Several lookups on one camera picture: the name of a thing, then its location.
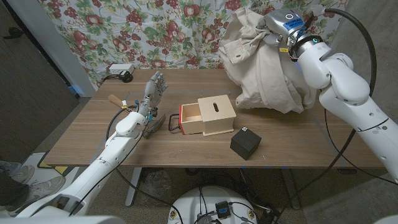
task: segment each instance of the hand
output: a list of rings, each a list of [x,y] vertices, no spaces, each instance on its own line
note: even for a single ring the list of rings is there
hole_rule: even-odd
[[[155,75],[150,78],[145,86],[144,98],[150,99],[149,106],[151,108],[156,107],[160,103],[160,99],[163,95],[163,92],[168,87],[165,86],[165,80],[163,73],[156,72]]]

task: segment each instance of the shoe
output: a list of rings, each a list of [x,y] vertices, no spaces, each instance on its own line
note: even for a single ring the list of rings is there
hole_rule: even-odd
[[[34,203],[38,199],[57,193],[62,188],[64,183],[65,183],[65,178],[59,176],[59,177],[54,177],[46,182],[31,185],[29,187],[29,194],[26,198],[26,201],[22,204],[22,206],[19,207],[17,206],[7,207],[8,215],[10,215],[11,217],[15,217],[21,211],[23,211],[23,209],[25,209],[26,207],[28,207],[30,204]]]
[[[21,168],[21,164],[19,162],[7,162],[0,161],[0,169],[6,171],[7,175],[12,175],[15,171]]]
[[[32,178],[34,172],[34,166],[26,165],[21,167],[14,175],[11,176],[11,178],[16,182],[26,184],[28,181],[30,181],[30,178]]]

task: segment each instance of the floral curtain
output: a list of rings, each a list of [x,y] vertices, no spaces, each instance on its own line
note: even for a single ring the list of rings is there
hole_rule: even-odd
[[[78,57],[93,86],[113,63],[136,68],[223,68],[218,40],[240,7],[259,14],[289,8],[303,15],[322,4],[344,10],[348,0],[38,0]],[[309,32],[326,43],[339,23],[316,15]]]

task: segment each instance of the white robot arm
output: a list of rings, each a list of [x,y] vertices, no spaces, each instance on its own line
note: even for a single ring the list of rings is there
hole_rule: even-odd
[[[264,41],[287,44],[307,84],[325,88],[319,97],[322,106],[356,130],[398,183],[398,125],[369,96],[369,85],[353,71],[351,59],[341,53],[326,57],[331,48],[319,36],[302,35],[303,21],[289,9],[266,14],[257,28],[264,26],[273,33]]]
[[[156,106],[167,88],[164,84],[163,74],[156,73],[147,82],[137,112],[129,113],[116,125],[115,133],[106,141],[98,158],[69,187],[29,205],[17,218],[84,215],[109,179],[109,174],[134,153],[142,136],[138,126],[146,126],[152,111],[157,110]]]

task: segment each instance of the wooden box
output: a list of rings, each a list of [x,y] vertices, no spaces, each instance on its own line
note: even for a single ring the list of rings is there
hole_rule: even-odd
[[[180,127],[183,134],[204,136],[233,132],[236,113],[227,95],[199,98],[198,103],[181,105]]]
[[[180,127],[182,134],[203,132],[205,125],[201,119],[198,103],[180,106]]]

